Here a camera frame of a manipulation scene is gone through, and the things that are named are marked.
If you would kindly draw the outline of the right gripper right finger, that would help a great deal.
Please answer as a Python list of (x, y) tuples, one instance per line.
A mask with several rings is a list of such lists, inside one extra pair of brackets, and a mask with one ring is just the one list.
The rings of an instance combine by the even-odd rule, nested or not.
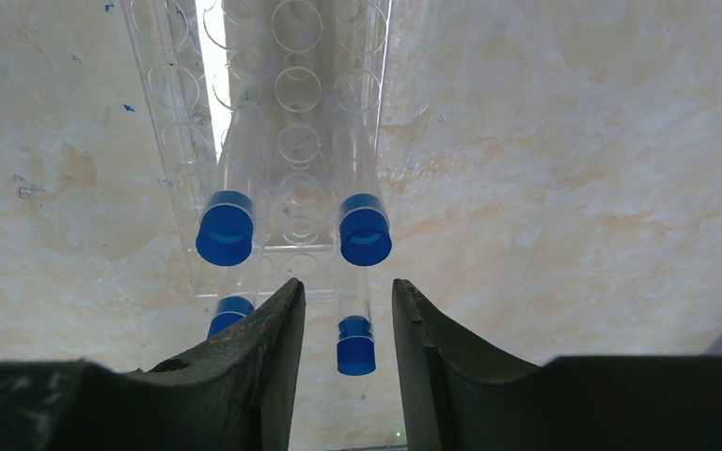
[(534, 365), (392, 287), (412, 450), (722, 450), (722, 356), (561, 356)]

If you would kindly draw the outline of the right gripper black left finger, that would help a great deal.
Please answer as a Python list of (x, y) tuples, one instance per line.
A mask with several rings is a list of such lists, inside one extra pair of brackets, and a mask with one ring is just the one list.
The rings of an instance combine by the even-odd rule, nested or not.
[(305, 312), (304, 285), (291, 279), (148, 371), (0, 362), (0, 450), (285, 450)]

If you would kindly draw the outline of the clear plastic tube rack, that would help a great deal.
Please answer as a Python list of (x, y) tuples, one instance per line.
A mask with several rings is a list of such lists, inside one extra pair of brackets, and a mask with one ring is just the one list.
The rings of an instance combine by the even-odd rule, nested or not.
[(260, 298), (291, 278), (354, 299), (340, 251), (354, 194), (374, 194), (388, 1), (121, 5), (198, 299), (243, 269)]

